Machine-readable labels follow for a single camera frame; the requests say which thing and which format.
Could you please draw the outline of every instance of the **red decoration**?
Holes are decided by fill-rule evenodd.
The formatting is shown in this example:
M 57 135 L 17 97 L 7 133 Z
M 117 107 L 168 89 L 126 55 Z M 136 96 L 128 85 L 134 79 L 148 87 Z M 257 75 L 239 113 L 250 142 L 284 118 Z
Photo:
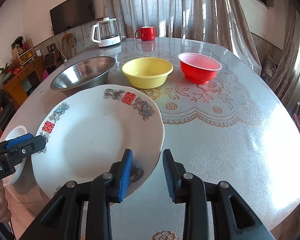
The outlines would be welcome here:
M 42 127 L 42 131 L 52 133 L 54 126 L 55 126 L 54 123 L 47 121 L 44 123 L 44 126 Z
M 130 105 L 135 97 L 136 97 L 136 94 L 126 92 L 122 98 L 122 102 L 127 105 Z
M 14 75 L 17 75 L 19 72 L 20 72 L 19 69 L 15 69 L 12 73 L 13 73 Z

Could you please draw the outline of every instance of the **red plastic bowl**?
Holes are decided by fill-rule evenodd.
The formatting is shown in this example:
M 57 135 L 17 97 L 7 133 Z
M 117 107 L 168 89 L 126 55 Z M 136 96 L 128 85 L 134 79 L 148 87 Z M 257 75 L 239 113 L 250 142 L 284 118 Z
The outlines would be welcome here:
M 207 84 L 222 69 L 215 59 L 197 53 L 181 53 L 178 59 L 185 78 L 195 84 Z

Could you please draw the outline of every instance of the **shelf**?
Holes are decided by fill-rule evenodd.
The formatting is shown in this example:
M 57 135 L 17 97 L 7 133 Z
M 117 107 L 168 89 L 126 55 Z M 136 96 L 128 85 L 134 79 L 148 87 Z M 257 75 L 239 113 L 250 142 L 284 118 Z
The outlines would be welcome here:
M 30 49 L 28 49 L 27 51 L 23 52 L 22 54 L 19 55 L 19 57 L 21 57 L 22 55 L 24 55 L 24 54 L 27 53 L 28 51 L 31 51 L 31 49 L 33 49 L 33 48 L 30 48 Z
M 32 58 L 34 58 L 35 56 L 32 56 L 30 59 L 28 59 L 26 62 L 24 62 L 22 65 L 24 66 L 24 64 L 26 64 L 29 60 L 31 60 Z

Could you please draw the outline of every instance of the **small white bowl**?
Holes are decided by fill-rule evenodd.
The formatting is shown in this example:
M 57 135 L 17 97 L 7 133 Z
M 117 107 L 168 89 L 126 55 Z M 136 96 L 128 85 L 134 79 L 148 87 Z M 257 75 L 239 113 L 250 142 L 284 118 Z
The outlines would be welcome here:
M 23 125 L 19 125 L 16 128 L 14 128 L 7 135 L 7 137 L 4 140 L 8 141 L 8 140 L 20 137 L 20 136 L 25 135 L 25 134 L 27 134 L 27 129 Z M 12 175 L 10 175 L 10 176 L 2 179 L 4 187 L 7 187 L 7 186 L 15 184 L 15 182 L 19 179 L 19 177 L 20 177 L 20 175 L 21 175 L 21 173 L 23 171 L 23 168 L 25 167 L 25 164 L 26 164 L 26 158 L 24 158 L 22 160 L 22 163 L 14 166 L 15 169 L 16 169 L 16 172 L 14 174 L 12 174 Z

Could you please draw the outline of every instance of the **red double happiness character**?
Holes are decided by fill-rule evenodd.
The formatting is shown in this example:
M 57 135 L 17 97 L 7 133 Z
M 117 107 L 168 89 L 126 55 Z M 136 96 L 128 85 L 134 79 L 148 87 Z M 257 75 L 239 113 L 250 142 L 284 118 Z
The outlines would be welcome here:
M 126 92 L 122 98 L 122 102 L 127 105 L 130 105 L 135 97 L 136 97 L 136 94 Z
M 47 121 L 47 122 L 44 123 L 44 126 L 42 127 L 42 131 L 51 133 L 54 126 L 55 126 L 54 123 Z

